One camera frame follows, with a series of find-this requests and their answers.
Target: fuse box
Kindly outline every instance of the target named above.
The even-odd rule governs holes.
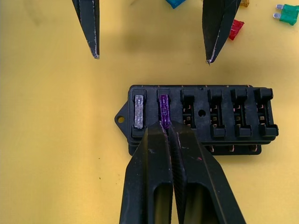
[[[165,119],[165,109],[213,155],[260,154],[278,136],[271,99],[272,89],[249,85],[133,85],[115,122],[131,155],[146,127]]]

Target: mounting hole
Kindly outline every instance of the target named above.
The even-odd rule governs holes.
[[[206,115],[206,112],[204,110],[200,110],[200,111],[198,111],[198,115],[200,117],[204,117]]]
[[[121,124],[121,123],[125,122],[125,118],[123,116],[119,116],[117,118],[117,122]]]

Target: purple fuse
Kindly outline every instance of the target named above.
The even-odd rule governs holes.
[[[168,129],[170,125],[170,113],[168,95],[159,96],[161,124],[164,129]]]

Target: yellow surface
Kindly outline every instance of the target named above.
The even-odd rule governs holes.
[[[200,0],[102,0],[100,60],[71,0],[1,1],[0,223],[118,223],[130,156],[114,115],[133,84],[273,88],[279,137],[217,160],[247,223],[298,223],[299,23],[273,19],[278,3],[298,1],[240,8],[242,31],[208,66]]]

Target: clear fuse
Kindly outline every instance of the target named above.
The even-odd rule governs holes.
[[[135,96],[135,122],[134,127],[143,128],[143,95]]]

